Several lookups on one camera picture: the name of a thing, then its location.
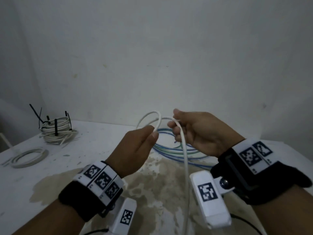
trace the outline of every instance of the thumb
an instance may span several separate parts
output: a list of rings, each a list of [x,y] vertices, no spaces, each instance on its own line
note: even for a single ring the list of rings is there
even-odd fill
[[[174,109],[173,111],[174,119],[180,120],[183,125],[193,124],[197,120],[197,112],[184,112],[178,109]]]
[[[137,150],[137,154],[140,157],[148,158],[149,153],[150,153],[152,147],[155,145],[158,138],[159,138],[158,131],[151,133],[146,138],[146,140],[142,143],[142,145],[139,147],[139,149]]]

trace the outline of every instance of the wall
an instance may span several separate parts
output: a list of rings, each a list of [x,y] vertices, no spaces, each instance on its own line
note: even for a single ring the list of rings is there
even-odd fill
[[[307,7],[262,138],[284,141],[313,161],[313,0]]]
[[[0,26],[0,132],[15,145],[39,133],[29,103],[45,105],[12,0],[0,0]],[[5,149],[0,139],[0,152]]]
[[[43,99],[85,121],[210,111],[259,137],[305,0],[14,0]]]

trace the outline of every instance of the white cable coil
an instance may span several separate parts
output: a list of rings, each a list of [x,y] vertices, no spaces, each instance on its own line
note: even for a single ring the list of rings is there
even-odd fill
[[[182,234],[183,235],[186,235],[186,232],[187,232],[187,226],[188,226],[188,217],[189,217],[189,172],[188,172],[188,154],[187,154],[187,146],[186,146],[186,140],[185,140],[185,135],[184,135],[184,132],[182,130],[182,126],[179,124],[179,122],[172,118],[172,117],[162,117],[161,116],[161,113],[159,111],[152,111],[152,112],[149,112],[147,114],[145,114],[138,122],[137,126],[136,126],[136,129],[138,128],[139,124],[141,123],[141,121],[147,117],[148,115],[150,114],[153,114],[153,113],[156,113],[158,114],[158,118],[150,121],[147,125],[155,122],[155,121],[158,121],[157,125],[155,126],[153,132],[157,131],[158,128],[160,127],[161,125],[161,120],[162,119],[167,119],[167,120],[172,120],[176,123],[176,125],[180,128],[180,136],[182,137],[182,150],[183,150],[183,153],[184,153],[184,167],[185,167],[185,197],[186,197],[186,207],[185,207],[185,212],[184,212],[184,222],[183,222],[183,227],[182,227]]]
[[[19,159],[21,159],[22,157],[26,156],[27,154],[30,153],[38,153],[35,157],[33,157],[32,159],[26,161],[26,162],[18,162]],[[36,163],[42,161],[43,159],[45,159],[49,154],[48,150],[45,150],[42,147],[38,147],[38,148],[34,148],[28,151],[25,151],[21,154],[18,154],[16,157],[12,158],[10,161],[10,165],[13,168],[23,168],[23,167],[29,167],[32,165],[35,165]]]
[[[49,120],[42,124],[41,136],[50,144],[62,145],[76,135],[76,130],[71,130],[70,120],[68,117],[57,118],[57,135],[55,134],[54,120]]]

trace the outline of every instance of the white table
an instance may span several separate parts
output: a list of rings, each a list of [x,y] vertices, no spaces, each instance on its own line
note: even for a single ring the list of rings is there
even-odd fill
[[[89,162],[105,160],[124,134],[132,126],[112,125],[94,122],[72,121],[79,131],[76,139],[68,145],[48,145],[39,135],[15,146],[20,151],[44,147],[49,155],[43,161],[27,168],[0,168],[0,228],[2,235],[9,235],[43,210],[57,198],[58,193],[71,178]],[[160,141],[168,142],[161,135]],[[282,162],[299,168],[313,179],[313,163],[281,142],[269,142],[274,150],[280,150]],[[11,150],[0,153],[0,162],[13,156]],[[216,158],[208,162],[216,163]],[[190,167],[190,172],[197,171]],[[179,234],[182,228],[184,207],[184,177],[180,163],[163,158],[151,152],[145,165],[135,174],[126,177],[124,196],[137,200],[138,208],[130,234]],[[262,230],[255,213],[236,195],[227,194],[225,202],[230,212],[235,213]],[[189,234],[207,233],[198,225],[199,216],[194,200],[190,206]],[[103,227],[105,219],[95,217],[87,223],[82,233]],[[215,230],[211,234],[256,234],[248,225],[233,220],[229,228]]]

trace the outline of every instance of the person's left hand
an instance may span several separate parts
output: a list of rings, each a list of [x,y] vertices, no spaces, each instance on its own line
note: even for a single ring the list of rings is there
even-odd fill
[[[105,162],[121,178],[135,173],[145,163],[159,137],[153,130],[154,127],[148,125],[127,132]]]

